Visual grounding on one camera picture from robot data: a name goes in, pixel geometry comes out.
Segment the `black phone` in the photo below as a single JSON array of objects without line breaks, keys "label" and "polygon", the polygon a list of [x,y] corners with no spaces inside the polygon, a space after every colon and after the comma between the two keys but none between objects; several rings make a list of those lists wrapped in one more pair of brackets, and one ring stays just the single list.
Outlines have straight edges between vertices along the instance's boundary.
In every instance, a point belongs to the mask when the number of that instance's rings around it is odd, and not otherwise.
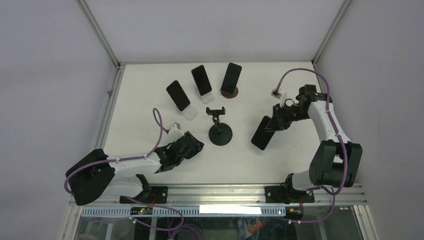
[{"label": "black phone", "polygon": [[227,66],[220,90],[232,94],[237,87],[242,71],[242,66],[230,62]]},{"label": "black phone", "polygon": [[174,80],[169,84],[166,87],[166,91],[179,111],[183,112],[191,104],[178,80]]},{"label": "black phone", "polygon": [[264,151],[274,136],[274,131],[266,131],[266,127],[270,122],[271,118],[269,116],[264,116],[257,127],[252,139],[251,143],[257,147],[258,149]]},{"label": "black phone", "polygon": [[191,74],[200,96],[204,96],[212,91],[211,83],[204,65],[199,65],[192,69]]}]

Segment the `black tall clamp stand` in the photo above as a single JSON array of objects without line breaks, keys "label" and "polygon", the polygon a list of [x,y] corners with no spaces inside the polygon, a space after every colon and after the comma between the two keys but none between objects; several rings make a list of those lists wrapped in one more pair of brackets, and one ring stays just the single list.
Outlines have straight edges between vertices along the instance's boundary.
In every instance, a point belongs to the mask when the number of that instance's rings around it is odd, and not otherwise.
[{"label": "black tall clamp stand", "polygon": [[233,138],[233,131],[231,127],[220,121],[220,116],[226,114],[224,106],[221,109],[210,109],[206,107],[206,114],[212,116],[213,126],[210,127],[208,132],[209,140],[216,146],[225,146]]}]

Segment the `white folding phone stand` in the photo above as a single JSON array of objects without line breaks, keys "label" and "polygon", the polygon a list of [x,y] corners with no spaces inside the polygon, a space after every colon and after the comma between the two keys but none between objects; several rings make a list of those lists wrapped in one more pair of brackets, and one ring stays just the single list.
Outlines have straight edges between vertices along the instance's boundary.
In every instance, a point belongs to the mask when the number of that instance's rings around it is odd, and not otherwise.
[{"label": "white folding phone stand", "polygon": [[200,100],[204,103],[207,104],[211,101],[213,101],[215,99],[215,96],[213,95],[212,92],[208,92],[205,95],[200,96]]}]

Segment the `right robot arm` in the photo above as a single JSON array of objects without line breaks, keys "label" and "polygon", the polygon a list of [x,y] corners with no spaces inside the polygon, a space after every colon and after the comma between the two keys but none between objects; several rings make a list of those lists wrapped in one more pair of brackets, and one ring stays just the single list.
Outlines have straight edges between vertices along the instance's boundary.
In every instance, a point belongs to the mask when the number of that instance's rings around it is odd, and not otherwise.
[{"label": "right robot arm", "polygon": [[296,202],[302,192],[316,188],[334,187],[340,192],[355,183],[363,149],[343,132],[335,113],[331,97],[317,92],[315,85],[306,84],[299,89],[298,102],[292,105],[278,103],[272,107],[272,116],[265,132],[287,130],[293,122],[312,120],[320,144],[309,168],[287,176],[282,189],[283,198]]}]

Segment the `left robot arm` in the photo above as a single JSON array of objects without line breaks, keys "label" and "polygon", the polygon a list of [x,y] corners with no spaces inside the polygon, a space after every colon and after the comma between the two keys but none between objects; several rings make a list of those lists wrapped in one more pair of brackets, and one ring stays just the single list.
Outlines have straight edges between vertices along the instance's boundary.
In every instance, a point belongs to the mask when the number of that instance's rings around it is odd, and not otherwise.
[{"label": "left robot arm", "polygon": [[171,171],[203,148],[204,143],[186,131],[149,156],[113,159],[103,149],[94,149],[66,172],[65,189],[78,206],[88,205],[100,197],[120,197],[121,203],[127,203],[130,197],[145,203],[152,191],[147,174]]}]

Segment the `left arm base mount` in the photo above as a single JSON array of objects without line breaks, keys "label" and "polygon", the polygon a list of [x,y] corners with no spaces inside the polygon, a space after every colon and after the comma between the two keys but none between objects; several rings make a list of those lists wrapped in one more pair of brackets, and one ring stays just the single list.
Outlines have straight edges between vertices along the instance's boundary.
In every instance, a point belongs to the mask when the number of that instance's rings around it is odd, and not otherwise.
[{"label": "left arm base mount", "polygon": [[152,186],[148,194],[142,194],[141,189],[135,189],[119,197],[120,204],[166,204],[168,202],[167,186]]}]

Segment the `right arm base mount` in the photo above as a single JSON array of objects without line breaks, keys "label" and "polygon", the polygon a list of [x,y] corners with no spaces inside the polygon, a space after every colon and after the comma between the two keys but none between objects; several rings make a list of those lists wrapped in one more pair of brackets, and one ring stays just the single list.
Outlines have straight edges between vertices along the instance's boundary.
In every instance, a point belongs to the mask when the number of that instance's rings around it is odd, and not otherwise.
[{"label": "right arm base mount", "polygon": [[314,203],[315,197],[306,191],[287,188],[285,185],[268,185],[264,187],[265,202],[268,204]]}]

